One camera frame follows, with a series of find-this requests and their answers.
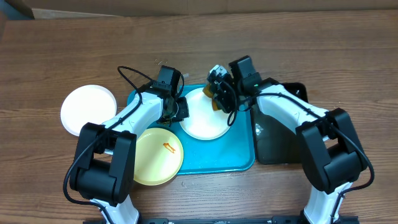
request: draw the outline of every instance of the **cable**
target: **cable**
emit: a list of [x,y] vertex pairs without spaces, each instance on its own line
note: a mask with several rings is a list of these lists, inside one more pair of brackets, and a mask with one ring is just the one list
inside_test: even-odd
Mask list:
[[69,167],[68,172],[67,172],[67,174],[65,175],[65,178],[64,178],[64,180],[63,180],[63,187],[62,187],[62,189],[63,189],[63,194],[64,194],[65,198],[66,198],[68,201],[70,201],[71,203],[78,204],[78,205],[93,205],[93,206],[98,207],[98,208],[100,209],[100,211],[104,212],[104,215],[105,215],[106,219],[108,220],[108,222],[110,222],[110,224],[113,224],[113,221],[112,221],[111,217],[109,216],[108,211],[106,211],[105,207],[104,207],[102,204],[96,203],[96,202],[90,202],[90,201],[88,201],[88,202],[87,202],[87,201],[80,201],[80,200],[75,200],[75,199],[71,198],[71,196],[70,196],[69,193],[68,193],[68,181],[69,181],[69,177],[70,177],[70,172],[73,170],[73,168],[75,168],[77,162],[78,162],[78,161],[80,160],[80,158],[84,155],[84,153],[86,153],[87,150],[88,150],[90,147],[94,146],[94,144],[96,144],[99,140],[101,140],[102,137],[103,137],[105,134],[107,134],[108,132],[110,132],[113,128],[115,128],[117,125],[121,124],[125,119],[127,119],[130,115],[132,115],[132,114],[138,109],[138,107],[139,107],[139,106],[141,105],[141,103],[142,103],[142,95],[141,95],[141,93],[138,91],[138,88],[135,86],[135,84],[132,83],[132,81],[130,81],[130,79],[128,79],[128,78],[122,73],[122,71],[120,71],[120,68],[124,68],[124,69],[130,70],[130,71],[136,72],[136,73],[138,73],[138,74],[140,74],[140,75],[142,75],[142,76],[148,78],[148,79],[150,80],[150,82],[153,82],[153,81],[154,81],[153,79],[149,78],[147,75],[145,75],[145,74],[143,74],[142,72],[137,71],[137,70],[135,70],[135,69],[133,69],[133,68],[129,68],[129,67],[125,67],[125,66],[119,66],[119,67],[118,67],[118,72],[120,73],[120,75],[121,75],[128,83],[130,83],[130,85],[136,90],[136,93],[137,93],[138,96],[139,96],[138,104],[137,104],[131,111],[129,111],[126,115],[124,115],[122,118],[119,118],[119,120],[118,120],[117,122],[115,122],[114,124],[112,124],[110,127],[106,128],[105,131],[103,131],[100,135],[98,135],[97,138],[96,138],[92,143],[90,143],[90,144],[85,148],[85,150],[83,150],[83,151],[81,152],[81,154],[75,159],[75,161],[73,161],[72,165]]
[[232,86],[228,83],[228,82],[224,82],[222,81],[221,83],[224,83],[229,90],[231,90],[233,97],[235,99],[235,107],[234,109],[230,112],[228,119],[227,119],[227,125],[228,126],[232,126],[232,124],[234,124],[235,120],[236,120],[236,115],[239,109],[239,103],[238,103],[238,97],[236,96],[235,90],[232,88]]
[[180,97],[181,94],[182,94],[182,90],[184,90],[184,85],[185,85],[185,83],[184,83],[184,75],[182,75],[182,73],[180,73],[180,75],[181,75],[181,79],[182,79],[182,86],[181,86],[181,90],[175,95],[175,97],[174,97],[175,99]]
[[[297,100],[293,99],[292,97],[289,97],[287,95],[283,95],[281,93],[260,93],[256,96],[251,96],[249,98],[246,98],[245,100],[243,100],[241,103],[244,103],[246,101],[252,100],[253,98],[257,98],[258,96],[279,96],[279,97],[283,97],[286,98],[288,100],[290,100],[291,102],[293,102],[294,104],[296,104],[298,107],[300,107],[301,109],[303,109],[305,112],[307,112],[308,114],[318,118],[318,119],[322,119],[321,116],[317,115],[316,113],[314,113],[313,111],[311,111],[311,109],[305,107],[304,105],[302,105],[301,103],[299,103]],[[371,163],[371,161],[369,160],[369,158],[365,155],[365,153],[360,150],[360,148],[348,137],[346,136],[344,133],[342,133],[338,128],[336,128],[336,126],[334,126],[333,124],[331,124],[329,121],[327,121],[326,119],[324,119],[324,122],[340,137],[342,137],[344,140],[348,141],[354,148],[355,148],[355,152],[360,154],[364,160],[366,161],[366,163],[368,164],[369,167],[369,171],[371,173],[371,176],[368,180],[368,182],[366,182],[363,185],[357,186],[357,187],[352,187],[346,190],[342,190],[340,193],[338,193],[336,202],[335,202],[335,206],[333,207],[333,210],[331,212],[330,215],[330,223],[333,224],[334,221],[334,217],[336,215],[336,211],[338,208],[338,205],[340,204],[340,200],[342,197],[344,197],[344,194],[348,193],[348,192],[352,192],[354,190],[361,190],[361,189],[365,189],[366,187],[369,187],[373,181],[374,181],[374,169],[373,169],[373,165]]]
[[121,65],[121,66],[118,66],[118,72],[120,73],[120,75],[121,75],[127,82],[129,82],[130,85],[132,85],[133,87],[134,87],[134,84],[132,84],[132,82],[120,71],[120,68],[124,68],[124,69],[130,70],[130,71],[133,71],[133,72],[135,72],[135,73],[138,73],[138,74],[142,75],[143,77],[149,79],[149,80],[152,81],[152,82],[155,81],[155,80],[153,80],[151,77],[145,75],[144,73],[142,73],[142,72],[140,72],[140,71],[138,71],[138,70],[135,70],[135,69],[130,68],[130,67],[127,67],[127,66],[122,66],[122,65]]

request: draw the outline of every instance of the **yellow plate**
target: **yellow plate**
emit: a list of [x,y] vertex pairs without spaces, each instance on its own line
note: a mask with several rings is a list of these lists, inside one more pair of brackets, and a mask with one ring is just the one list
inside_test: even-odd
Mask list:
[[177,174],[183,158],[175,134],[162,128],[147,129],[137,141],[134,180],[144,185],[163,184]]

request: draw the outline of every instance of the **cardboard box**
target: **cardboard box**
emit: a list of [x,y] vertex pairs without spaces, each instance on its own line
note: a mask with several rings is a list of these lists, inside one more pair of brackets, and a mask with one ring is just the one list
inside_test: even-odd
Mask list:
[[30,8],[115,16],[398,9],[397,0],[7,0]]
[[93,17],[104,17],[113,15],[105,14],[94,14],[87,12],[69,12],[69,11],[59,11],[51,9],[37,9],[32,8],[32,12],[35,19],[71,19],[71,18],[93,18]]

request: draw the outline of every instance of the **wooden table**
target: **wooden table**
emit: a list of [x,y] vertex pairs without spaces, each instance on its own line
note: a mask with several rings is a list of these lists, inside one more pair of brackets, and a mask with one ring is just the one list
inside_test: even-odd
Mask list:
[[[161,62],[189,73],[186,83],[193,84],[203,83],[214,64],[243,55],[263,78],[302,82],[314,105],[350,113],[376,181],[347,195],[341,213],[397,223],[398,11],[7,21],[0,44],[0,222],[101,217],[62,194],[77,137],[64,130],[60,107],[72,90],[105,86],[121,109],[132,88],[118,65],[155,78]],[[130,76],[136,85],[145,82]],[[363,172],[355,184],[368,178]],[[298,215],[309,192],[300,165],[255,163],[246,172],[137,185],[131,197],[144,217],[255,218]]]

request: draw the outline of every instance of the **white plate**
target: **white plate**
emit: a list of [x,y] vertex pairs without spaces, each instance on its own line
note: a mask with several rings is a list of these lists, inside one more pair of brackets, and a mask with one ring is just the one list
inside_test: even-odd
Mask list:
[[189,92],[187,98],[189,118],[180,122],[182,129],[190,136],[200,140],[212,140],[225,134],[228,114],[223,111],[213,111],[211,98],[197,88]]
[[102,124],[113,118],[117,109],[109,90],[99,85],[86,85],[66,97],[61,107],[61,122],[69,133],[79,136],[87,122]]

